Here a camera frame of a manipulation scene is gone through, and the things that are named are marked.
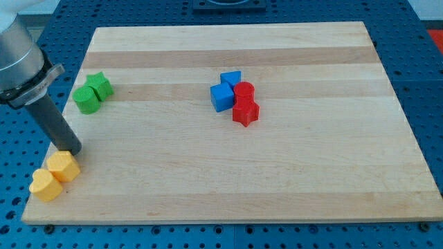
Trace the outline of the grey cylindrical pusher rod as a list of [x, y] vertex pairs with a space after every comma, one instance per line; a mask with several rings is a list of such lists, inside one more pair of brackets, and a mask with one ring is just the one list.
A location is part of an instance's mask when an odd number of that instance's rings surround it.
[[82, 143], [48, 94], [25, 109], [59, 151], [69, 151], [73, 156], [81, 151]]

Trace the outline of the grey wrist flange plate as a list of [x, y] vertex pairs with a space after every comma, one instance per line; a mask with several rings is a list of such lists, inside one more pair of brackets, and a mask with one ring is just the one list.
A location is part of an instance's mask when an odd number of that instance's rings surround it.
[[65, 73], [61, 63], [53, 64], [45, 51], [42, 51], [44, 64], [34, 78], [13, 89], [1, 90], [1, 104], [7, 104], [12, 109], [20, 109], [42, 98], [48, 87], [57, 77]]

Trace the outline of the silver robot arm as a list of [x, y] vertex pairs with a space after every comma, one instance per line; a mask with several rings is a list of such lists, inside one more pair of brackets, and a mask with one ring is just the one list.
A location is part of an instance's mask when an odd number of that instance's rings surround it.
[[53, 64], [19, 18], [40, 0], [1, 0], [1, 103], [25, 108], [60, 151], [76, 155], [82, 144], [48, 95], [48, 87], [65, 72]]

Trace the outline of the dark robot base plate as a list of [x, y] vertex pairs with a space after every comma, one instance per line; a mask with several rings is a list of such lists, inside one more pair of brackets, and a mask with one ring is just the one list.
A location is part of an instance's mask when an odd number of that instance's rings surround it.
[[265, 10], [267, 0], [193, 0], [194, 12]]

